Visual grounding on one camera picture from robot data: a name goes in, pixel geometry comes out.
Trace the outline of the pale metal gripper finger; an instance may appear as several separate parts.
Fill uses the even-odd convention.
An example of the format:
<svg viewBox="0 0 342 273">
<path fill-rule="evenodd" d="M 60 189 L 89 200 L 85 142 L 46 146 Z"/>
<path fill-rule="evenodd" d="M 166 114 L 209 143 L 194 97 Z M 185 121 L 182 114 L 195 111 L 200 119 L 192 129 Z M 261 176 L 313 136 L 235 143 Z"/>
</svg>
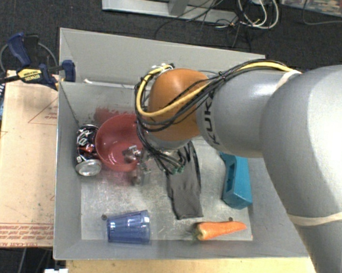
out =
<svg viewBox="0 0 342 273">
<path fill-rule="evenodd" d="M 145 185 L 149 183 L 151 169 L 145 163 L 138 163 L 136 168 L 131 171 L 130 181 L 133 185 Z"/>
<path fill-rule="evenodd" d="M 133 146 L 129 146 L 127 149 L 122 151 L 122 155 L 125 162 L 132 163 L 141 158 L 142 151 L 134 144 Z"/>
</svg>

